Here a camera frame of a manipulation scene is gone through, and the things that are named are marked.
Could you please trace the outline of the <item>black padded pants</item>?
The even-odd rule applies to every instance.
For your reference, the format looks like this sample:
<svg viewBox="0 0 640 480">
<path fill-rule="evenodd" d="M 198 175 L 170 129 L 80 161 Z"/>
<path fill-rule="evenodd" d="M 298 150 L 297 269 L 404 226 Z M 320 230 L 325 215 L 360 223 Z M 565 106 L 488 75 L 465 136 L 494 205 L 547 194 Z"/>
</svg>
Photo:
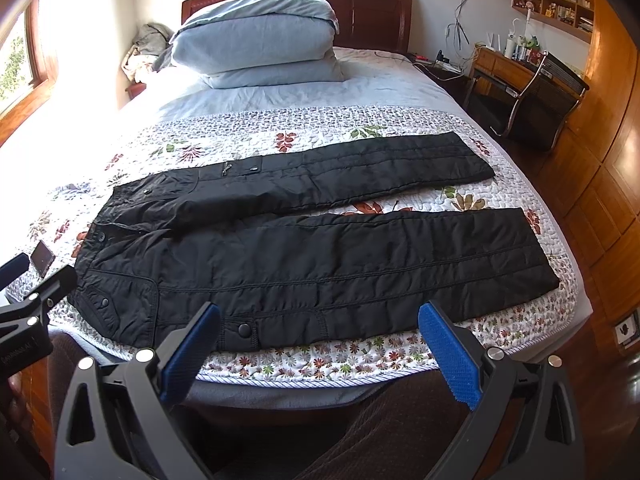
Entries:
<svg viewBox="0 0 640 480">
<path fill-rule="evenodd" d="M 493 174 L 452 132 L 152 174 L 114 188 L 94 219 L 70 303 L 141 348 L 210 302 L 229 352 L 413 330 L 427 302 L 454 322 L 525 304 L 560 281 L 521 209 L 341 214 Z"/>
</svg>

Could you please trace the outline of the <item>black smartphone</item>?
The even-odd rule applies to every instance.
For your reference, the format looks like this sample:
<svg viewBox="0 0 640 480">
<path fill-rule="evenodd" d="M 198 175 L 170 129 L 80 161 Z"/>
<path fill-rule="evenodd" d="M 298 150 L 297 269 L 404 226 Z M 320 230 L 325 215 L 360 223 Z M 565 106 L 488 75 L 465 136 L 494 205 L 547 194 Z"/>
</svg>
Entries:
<svg viewBox="0 0 640 480">
<path fill-rule="evenodd" d="M 51 249 L 44 244 L 42 240 L 37 243 L 30 255 L 30 261 L 40 278 L 45 278 L 47 276 L 54 260 L 55 254 L 51 252 Z"/>
</svg>

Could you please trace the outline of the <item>floral quilted bedspread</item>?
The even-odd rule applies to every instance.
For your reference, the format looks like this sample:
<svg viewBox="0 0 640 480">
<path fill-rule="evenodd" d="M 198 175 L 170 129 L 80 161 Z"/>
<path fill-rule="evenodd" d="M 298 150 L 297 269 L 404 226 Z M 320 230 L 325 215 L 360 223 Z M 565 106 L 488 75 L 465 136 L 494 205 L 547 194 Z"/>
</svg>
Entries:
<svg viewBox="0 0 640 480">
<path fill-rule="evenodd" d="M 204 302 L 222 326 L 201 376 L 267 388 L 373 385 L 434 367 L 437 304 L 525 356 L 590 311 L 550 212 L 486 133 L 403 106 L 258 110 L 128 133 L 25 183 L 9 230 L 20 300 L 62 266 L 52 325 L 110 356 L 157 347 Z"/>
</svg>

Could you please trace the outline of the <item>person's brown trouser legs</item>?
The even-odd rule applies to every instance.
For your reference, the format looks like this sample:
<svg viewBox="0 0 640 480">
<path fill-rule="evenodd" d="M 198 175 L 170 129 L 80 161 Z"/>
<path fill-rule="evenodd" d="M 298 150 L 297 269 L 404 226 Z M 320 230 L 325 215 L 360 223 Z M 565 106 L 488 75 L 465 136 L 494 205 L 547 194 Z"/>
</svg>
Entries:
<svg viewBox="0 0 640 480">
<path fill-rule="evenodd" d="M 160 404 L 143 363 L 99 367 L 54 338 L 49 393 L 58 479 L 424 479 L 471 417 L 436 370 L 347 408 L 216 410 Z"/>
</svg>

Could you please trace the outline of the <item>wooden wardrobe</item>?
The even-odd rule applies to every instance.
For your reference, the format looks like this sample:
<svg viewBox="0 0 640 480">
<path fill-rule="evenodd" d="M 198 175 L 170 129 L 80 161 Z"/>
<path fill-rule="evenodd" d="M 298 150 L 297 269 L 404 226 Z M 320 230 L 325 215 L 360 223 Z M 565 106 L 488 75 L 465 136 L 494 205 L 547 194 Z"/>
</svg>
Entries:
<svg viewBox="0 0 640 480">
<path fill-rule="evenodd" d="M 596 0 L 585 99 L 535 179 L 559 215 L 614 326 L 639 305 L 639 49 L 608 0 Z"/>
</svg>

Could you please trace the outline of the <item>pile of clothes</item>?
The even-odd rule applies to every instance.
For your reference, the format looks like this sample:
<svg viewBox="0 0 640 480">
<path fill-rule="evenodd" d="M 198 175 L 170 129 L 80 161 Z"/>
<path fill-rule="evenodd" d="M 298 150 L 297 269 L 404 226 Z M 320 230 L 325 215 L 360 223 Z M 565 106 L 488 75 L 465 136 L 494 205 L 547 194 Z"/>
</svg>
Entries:
<svg viewBox="0 0 640 480">
<path fill-rule="evenodd" d="M 125 54 L 120 68 L 132 84 L 147 82 L 171 60 L 170 40 L 174 32 L 160 23 L 143 24 Z"/>
</svg>

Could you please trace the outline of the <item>black chrome office chair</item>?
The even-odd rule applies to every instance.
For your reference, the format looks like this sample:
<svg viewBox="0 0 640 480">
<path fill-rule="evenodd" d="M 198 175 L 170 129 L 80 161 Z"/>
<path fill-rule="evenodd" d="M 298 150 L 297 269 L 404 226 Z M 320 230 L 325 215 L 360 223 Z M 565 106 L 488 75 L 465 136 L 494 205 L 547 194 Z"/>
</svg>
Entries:
<svg viewBox="0 0 640 480">
<path fill-rule="evenodd" d="M 546 52 L 521 90 L 482 68 L 473 70 L 464 108 L 496 138 L 550 152 L 588 90 L 582 77 Z"/>
</svg>

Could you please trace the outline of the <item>large blue folded duvet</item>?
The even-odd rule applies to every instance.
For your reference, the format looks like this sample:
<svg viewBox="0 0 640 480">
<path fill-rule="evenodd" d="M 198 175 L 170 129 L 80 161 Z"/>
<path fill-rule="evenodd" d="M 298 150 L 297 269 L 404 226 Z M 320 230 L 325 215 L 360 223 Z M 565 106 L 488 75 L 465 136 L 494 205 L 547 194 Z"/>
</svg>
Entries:
<svg viewBox="0 0 640 480">
<path fill-rule="evenodd" d="M 203 75 L 319 61 L 339 32 L 326 0 L 224 0 L 181 25 L 169 41 L 170 60 Z"/>
</svg>

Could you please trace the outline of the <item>wooden desk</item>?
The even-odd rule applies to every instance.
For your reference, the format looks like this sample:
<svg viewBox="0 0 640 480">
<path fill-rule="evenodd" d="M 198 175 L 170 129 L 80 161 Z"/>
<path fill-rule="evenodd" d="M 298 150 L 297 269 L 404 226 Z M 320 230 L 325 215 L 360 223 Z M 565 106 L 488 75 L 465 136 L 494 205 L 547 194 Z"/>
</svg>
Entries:
<svg viewBox="0 0 640 480">
<path fill-rule="evenodd" d="M 534 78 L 535 65 L 513 61 L 500 52 L 480 46 L 474 49 L 469 92 L 509 102 Z"/>
</svg>

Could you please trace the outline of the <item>flat blue pillow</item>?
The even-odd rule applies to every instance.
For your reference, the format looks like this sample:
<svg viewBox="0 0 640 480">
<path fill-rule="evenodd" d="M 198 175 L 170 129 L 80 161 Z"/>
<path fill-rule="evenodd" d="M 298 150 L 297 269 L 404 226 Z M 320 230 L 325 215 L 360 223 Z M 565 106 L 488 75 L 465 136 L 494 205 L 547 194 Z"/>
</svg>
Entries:
<svg viewBox="0 0 640 480">
<path fill-rule="evenodd" d="M 342 82 L 345 76 L 334 51 L 330 49 L 320 60 L 240 68 L 202 75 L 202 78 L 210 88 L 234 89 L 307 82 Z"/>
</svg>

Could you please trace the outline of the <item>light blue bed sheet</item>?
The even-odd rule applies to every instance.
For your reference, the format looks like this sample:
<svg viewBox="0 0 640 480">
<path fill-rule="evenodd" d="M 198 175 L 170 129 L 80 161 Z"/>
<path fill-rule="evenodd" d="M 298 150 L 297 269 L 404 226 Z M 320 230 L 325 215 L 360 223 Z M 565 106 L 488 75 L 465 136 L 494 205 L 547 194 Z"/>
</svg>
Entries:
<svg viewBox="0 0 640 480">
<path fill-rule="evenodd" d="M 184 68 L 167 67 L 118 117 L 144 127 L 249 110 L 356 105 L 425 107 L 466 115 L 452 96 L 400 54 L 349 48 L 337 48 L 335 53 L 342 82 L 213 89 Z"/>
</svg>

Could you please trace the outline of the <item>dark wooden headboard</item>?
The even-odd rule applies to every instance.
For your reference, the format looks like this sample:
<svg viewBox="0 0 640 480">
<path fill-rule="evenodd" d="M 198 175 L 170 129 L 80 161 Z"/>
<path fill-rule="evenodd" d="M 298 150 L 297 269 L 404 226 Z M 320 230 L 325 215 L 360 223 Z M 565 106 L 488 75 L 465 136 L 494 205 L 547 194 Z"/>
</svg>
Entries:
<svg viewBox="0 0 640 480">
<path fill-rule="evenodd" d="M 181 23 L 210 4 L 224 0 L 184 0 Z M 337 47 L 409 52 L 412 0 L 326 0 L 336 13 Z"/>
</svg>

